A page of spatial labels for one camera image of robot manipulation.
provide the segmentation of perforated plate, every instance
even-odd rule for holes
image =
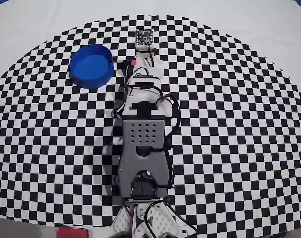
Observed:
[[[125,207],[122,206],[121,210],[115,217],[111,227],[116,231],[116,233],[122,231],[131,232],[132,223],[133,223],[133,218],[126,211]]]
[[[129,136],[129,141],[134,146],[153,146],[155,148],[163,146],[165,135],[163,120],[124,120],[123,129],[125,141],[128,141],[127,136]]]
[[[168,212],[164,204],[158,204],[151,210],[154,222],[154,230],[157,234],[163,234],[170,232],[173,235],[179,237],[180,228]]]

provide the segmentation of white background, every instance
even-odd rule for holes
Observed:
[[[0,77],[62,31],[129,14],[184,16],[234,36],[301,90],[301,7],[291,0],[11,0],[0,5]]]

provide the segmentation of wire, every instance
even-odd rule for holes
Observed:
[[[147,58],[143,58],[143,60],[151,67],[151,64],[149,63],[149,61],[147,60]]]
[[[116,175],[114,175],[114,177],[113,177],[113,181],[114,181],[115,185],[119,186],[119,183],[118,183],[118,182],[116,182],[116,178],[117,178],[117,180],[118,180],[117,173],[116,173]]]
[[[149,43],[147,43],[147,46],[148,46],[147,51],[140,51],[140,50],[137,50],[137,49],[135,49],[135,51],[136,51],[136,52],[139,52],[139,53],[149,53],[150,59],[151,59],[151,64],[152,64],[153,67],[155,67],[154,58],[153,58],[153,56],[152,56],[151,45],[150,45]]]
[[[132,75],[126,80],[125,84],[124,85],[129,85],[130,81],[132,80],[132,78],[135,77],[135,75],[142,69],[145,69],[144,67],[139,67],[138,69],[136,69]]]
[[[165,99],[163,99],[163,98],[158,98],[158,100],[156,101],[156,105],[158,104],[158,102],[164,102],[164,101],[168,101],[169,103],[170,103],[170,105],[173,105],[173,103],[171,102],[171,100],[169,99],[169,98],[165,98]]]
[[[166,97],[170,97],[172,99],[172,101],[174,102],[174,104],[177,107],[177,112],[178,112],[176,125],[171,129],[171,132],[167,135],[167,137],[172,137],[172,135],[174,135],[176,133],[177,129],[180,127],[180,123],[181,123],[181,111],[180,111],[180,105],[178,103],[178,100],[177,100],[177,98],[173,94],[168,93],[163,98],[165,99]]]
[[[172,211],[172,212],[173,212],[180,220],[182,220],[187,226],[191,227],[191,228],[195,231],[195,233],[193,233],[193,234],[191,234],[191,235],[189,235],[189,236],[186,236],[186,237],[193,236],[194,234],[197,233],[197,229],[196,229],[193,225],[191,225],[189,222],[187,222],[186,219],[184,219],[181,215],[177,214],[176,210],[173,209],[172,206],[171,206],[167,201],[165,201],[165,205],[166,205],[167,207],[169,207],[169,209],[170,209],[170,210],[171,210],[171,211]]]
[[[144,68],[146,74],[148,75],[149,74],[149,71],[147,70],[147,68]]]
[[[144,222],[145,222],[145,225],[146,225],[147,229],[149,230],[149,232],[151,233],[151,235],[152,235],[154,238],[157,238],[157,236],[156,236],[156,234],[154,233],[154,231],[151,229],[149,223],[147,222],[147,214],[148,214],[149,210],[150,210],[153,206],[155,206],[155,205],[157,205],[157,204],[159,204],[159,203],[162,203],[162,202],[165,202],[165,200],[159,200],[159,201],[153,202],[151,205],[149,205],[149,206],[147,207],[147,209],[146,209],[146,211],[145,211],[145,214],[144,214]]]
[[[133,84],[133,85],[124,85],[124,86],[122,86],[122,88],[136,88],[136,87],[144,87],[144,85],[137,83],[137,84]],[[162,90],[160,88],[158,88],[157,86],[155,86],[155,85],[147,85],[145,87],[153,88],[153,89],[157,90],[159,92],[161,98],[164,96]]]
[[[123,206],[125,207],[125,210],[127,211],[127,213],[130,215],[130,217],[133,217],[133,214],[130,212],[130,210],[128,209],[128,207],[125,205],[124,200],[122,200]]]

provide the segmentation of black and white checkered pattern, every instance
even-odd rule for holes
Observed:
[[[73,85],[73,52],[104,44],[114,67],[133,57],[135,29],[152,27],[176,95],[170,202],[208,237],[256,237],[301,227],[301,93],[239,40],[186,18],[92,22],[28,52],[0,79],[0,217],[109,226],[121,122],[120,71],[98,90]]]

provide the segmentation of blue bowl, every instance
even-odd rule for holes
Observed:
[[[76,85],[86,89],[100,88],[113,76],[112,53],[103,45],[82,47],[71,57],[68,71]]]

